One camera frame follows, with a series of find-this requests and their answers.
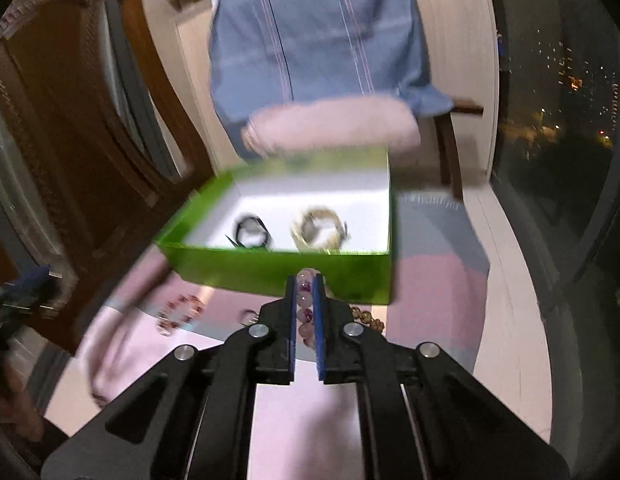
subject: tile floor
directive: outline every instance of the tile floor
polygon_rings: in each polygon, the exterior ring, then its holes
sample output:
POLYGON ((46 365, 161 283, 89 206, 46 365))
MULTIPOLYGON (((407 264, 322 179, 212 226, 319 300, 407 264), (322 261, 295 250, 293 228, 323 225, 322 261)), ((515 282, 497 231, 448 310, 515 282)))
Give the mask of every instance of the tile floor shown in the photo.
MULTIPOLYGON (((488 184, 465 189, 465 206, 490 259, 483 337, 474 374, 545 440, 552 423, 552 383, 545 332, 523 255, 488 184)), ((70 361, 46 417, 74 434, 96 413, 87 382, 70 361)))

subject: pink stripe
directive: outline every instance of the pink stripe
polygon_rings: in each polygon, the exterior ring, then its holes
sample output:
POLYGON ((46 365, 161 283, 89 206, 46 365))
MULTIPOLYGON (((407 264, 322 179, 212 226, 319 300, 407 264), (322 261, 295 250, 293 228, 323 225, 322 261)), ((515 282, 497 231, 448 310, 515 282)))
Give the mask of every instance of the pink stripe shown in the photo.
POLYGON ((355 31, 357 34, 357 42, 359 43, 359 51, 361 53, 361 61, 363 61, 363 71, 365 73, 365 80, 367 81, 367 86, 370 90, 371 93, 375 92, 375 87, 372 83, 372 76, 370 74, 370 67, 368 66, 367 63, 367 57, 365 56, 365 50, 363 49, 363 41, 361 38, 361 32, 359 29, 359 24, 357 23, 357 17, 354 14, 354 8, 352 6, 352 1, 350 0, 345 0, 346 1, 346 6, 347 6, 347 12, 349 12, 350 17, 352 18, 352 21, 354 22, 354 27, 355 27, 355 31))
POLYGON ((283 101, 288 101, 289 100, 289 95, 285 94, 285 82, 284 82, 284 79, 283 79, 283 65, 282 65, 281 59, 279 57, 279 50, 277 49, 277 42, 276 42, 276 39, 274 37, 274 30, 272 28, 272 23, 270 21, 270 16, 269 16, 269 13, 267 12, 267 9, 266 9, 266 0, 261 0, 261 6, 263 6, 263 14, 264 14, 264 16, 266 18, 267 30, 270 33, 270 39, 272 40, 272 47, 274 48, 274 56, 275 56, 275 58, 277 60, 277 66, 279 67, 279 79, 281 80, 281 97, 283 98, 283 101))

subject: black device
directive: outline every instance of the black device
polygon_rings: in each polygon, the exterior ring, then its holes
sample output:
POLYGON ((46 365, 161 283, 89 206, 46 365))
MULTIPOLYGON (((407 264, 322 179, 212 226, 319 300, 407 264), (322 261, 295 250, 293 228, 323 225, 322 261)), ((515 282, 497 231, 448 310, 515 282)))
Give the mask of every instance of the black device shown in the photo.
MULTIPOLYGON (((438 345, 389 343, 314 286, 317 368, 355 383, 366 480, 563 480, 563 458, 438 345)), ((294 380, 296 282, 258 323, 164 357, 45 462, 42 480, 239 480, 258 384, 294 380)))

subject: black bracelet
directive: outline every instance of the black bracelet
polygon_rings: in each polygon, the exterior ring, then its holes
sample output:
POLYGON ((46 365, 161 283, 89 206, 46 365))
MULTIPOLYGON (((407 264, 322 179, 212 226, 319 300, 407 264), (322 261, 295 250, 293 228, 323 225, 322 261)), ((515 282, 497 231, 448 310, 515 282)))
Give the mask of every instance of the black bracelet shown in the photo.
POLYGON ((234 240, 228 235, 225 236, 234 247, 242 247, 244 249, 267 249, 272 238, 267 230, 263 220, 258 216, 245 216, 236 223, 234 229, 234 240), (251 235, 261 234, 261 241, 258 244, 245 246, 240 238, 243 232, 251 235))

